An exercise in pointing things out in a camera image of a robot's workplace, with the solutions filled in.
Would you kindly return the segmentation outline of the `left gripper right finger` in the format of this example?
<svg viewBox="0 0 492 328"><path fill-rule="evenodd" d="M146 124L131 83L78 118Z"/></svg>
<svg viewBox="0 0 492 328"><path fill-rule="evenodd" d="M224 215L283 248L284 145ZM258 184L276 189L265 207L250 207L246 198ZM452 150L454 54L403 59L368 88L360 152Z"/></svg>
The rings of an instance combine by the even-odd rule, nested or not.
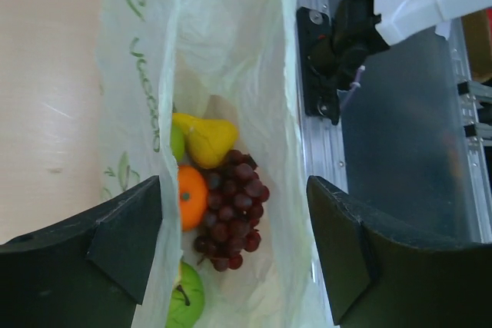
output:
<svg viewBox="0 0 492 328"><path fill-rule="evenodd" d="M336 326L491 325L490 244L412 227L319 176L307 201Z"/></svg>

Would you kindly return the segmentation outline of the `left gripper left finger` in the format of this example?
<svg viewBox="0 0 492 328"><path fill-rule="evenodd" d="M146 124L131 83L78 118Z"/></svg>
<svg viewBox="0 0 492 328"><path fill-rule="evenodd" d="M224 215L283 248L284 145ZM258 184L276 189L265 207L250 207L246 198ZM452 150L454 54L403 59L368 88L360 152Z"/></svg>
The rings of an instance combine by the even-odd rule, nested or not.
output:
<svg viewBox="0 0 492 328"><path fill-rule="evenodd" d="M1 246L3 327L130 327L161 226L157 176Z"/></svg>

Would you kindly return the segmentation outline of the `green fake apple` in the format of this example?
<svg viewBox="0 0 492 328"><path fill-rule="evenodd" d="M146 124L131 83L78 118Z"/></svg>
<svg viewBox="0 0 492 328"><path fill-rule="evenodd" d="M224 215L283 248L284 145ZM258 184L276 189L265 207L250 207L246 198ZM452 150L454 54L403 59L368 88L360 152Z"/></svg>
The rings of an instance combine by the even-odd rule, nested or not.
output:
<svg viewBox="0 0 492 328"><path fill-rule="evenodd" d="M205 305L204 285L197 271L181 261L168 308L166 328L191 328L200 319Z"/></svg>

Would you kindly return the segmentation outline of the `orange fake tangerine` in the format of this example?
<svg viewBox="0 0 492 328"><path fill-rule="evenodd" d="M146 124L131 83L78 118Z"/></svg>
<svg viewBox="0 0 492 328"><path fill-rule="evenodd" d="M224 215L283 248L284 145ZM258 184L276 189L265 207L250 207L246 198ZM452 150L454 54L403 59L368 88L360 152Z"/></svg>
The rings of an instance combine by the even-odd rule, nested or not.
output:
<svg viewBox="0 0 492 328"><path fill-rule="evenodd" d="M178 205L181 229L190 231L200 223L207 209L208 188L202 174L190 165L178 168Z"/></svg>

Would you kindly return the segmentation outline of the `green fake pear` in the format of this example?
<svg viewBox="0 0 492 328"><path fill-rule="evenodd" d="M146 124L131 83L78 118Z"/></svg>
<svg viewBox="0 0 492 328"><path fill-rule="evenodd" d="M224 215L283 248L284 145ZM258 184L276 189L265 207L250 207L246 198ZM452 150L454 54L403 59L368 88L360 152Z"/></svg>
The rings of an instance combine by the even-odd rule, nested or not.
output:
<svg viewBox="0 0 492 328"><path fill-rule="evenodd" d="M179 163L185 155L185 136L175 123L171 125L170 148L175 160Z"/></svg>

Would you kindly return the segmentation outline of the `red fake grapes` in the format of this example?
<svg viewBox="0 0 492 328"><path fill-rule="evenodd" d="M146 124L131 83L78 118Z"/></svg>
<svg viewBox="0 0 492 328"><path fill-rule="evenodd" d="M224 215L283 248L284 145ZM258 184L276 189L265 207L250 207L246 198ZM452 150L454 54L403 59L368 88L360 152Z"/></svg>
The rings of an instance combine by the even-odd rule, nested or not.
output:
<svg viewBox="0 0 492 328"><path fill-rule="evenodd" d="M218 272L239 269L242 253L253 253L261 244L258 225L270 190L257 169L250 154L232 149L218 167L202 171L207 208L193 248Z"/></svg>

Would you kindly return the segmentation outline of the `yellow fake pear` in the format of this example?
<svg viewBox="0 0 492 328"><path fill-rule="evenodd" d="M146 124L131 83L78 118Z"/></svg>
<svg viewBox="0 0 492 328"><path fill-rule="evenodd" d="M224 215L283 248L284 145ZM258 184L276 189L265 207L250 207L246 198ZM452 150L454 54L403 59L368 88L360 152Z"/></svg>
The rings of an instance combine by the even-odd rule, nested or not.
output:
<svg viewBox="0 0 492 328"><path fill-rule="evenodd" d="M183 131L188 156L204 169L218 167L239 138L236 125L225 119L174 113L172 122Z"/></svg>

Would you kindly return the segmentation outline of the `green plastic bag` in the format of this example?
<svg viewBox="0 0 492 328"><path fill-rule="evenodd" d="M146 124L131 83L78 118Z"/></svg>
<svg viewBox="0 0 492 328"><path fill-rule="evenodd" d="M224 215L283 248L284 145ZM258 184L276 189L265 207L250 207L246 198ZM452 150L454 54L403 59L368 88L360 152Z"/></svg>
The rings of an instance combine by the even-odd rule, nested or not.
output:
<svg viewBox="0 0 492 328"><path fill-rule="evenodd" d="M163 220L135 327L162 327L178 261L191 256L178 225L173 111L233 121L239 146L271 195L263 243L240 270L199 268L199 327L330 327L316 260L299 127L297 0L102 0L98 64L101 196L153 174Z"/></svg>

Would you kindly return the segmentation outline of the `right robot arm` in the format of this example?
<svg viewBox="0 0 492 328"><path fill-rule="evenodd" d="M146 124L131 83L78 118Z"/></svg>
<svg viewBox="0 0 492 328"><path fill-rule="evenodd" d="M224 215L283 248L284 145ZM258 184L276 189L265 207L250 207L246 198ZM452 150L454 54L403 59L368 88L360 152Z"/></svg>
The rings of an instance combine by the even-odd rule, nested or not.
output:
<svg viewBox="0 0 492 328"><path fill-rule="evenodd" d="M491 6L491 0L341 0L334 17L333 79L347 91L367 57L442 22Z"/></svg>

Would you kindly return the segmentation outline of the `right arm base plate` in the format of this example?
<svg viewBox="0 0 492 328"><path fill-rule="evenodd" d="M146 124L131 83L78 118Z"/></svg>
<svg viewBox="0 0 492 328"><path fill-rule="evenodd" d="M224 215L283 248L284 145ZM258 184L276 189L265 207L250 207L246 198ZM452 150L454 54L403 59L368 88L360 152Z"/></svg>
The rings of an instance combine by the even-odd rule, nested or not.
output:
<svg viewBox="0 0 492 328"><path fill-rule="evenodd" d="M304 113L338 125L341 116L337 92L336 57L331 47L328 15L300 7L296 12Z"/></svg>

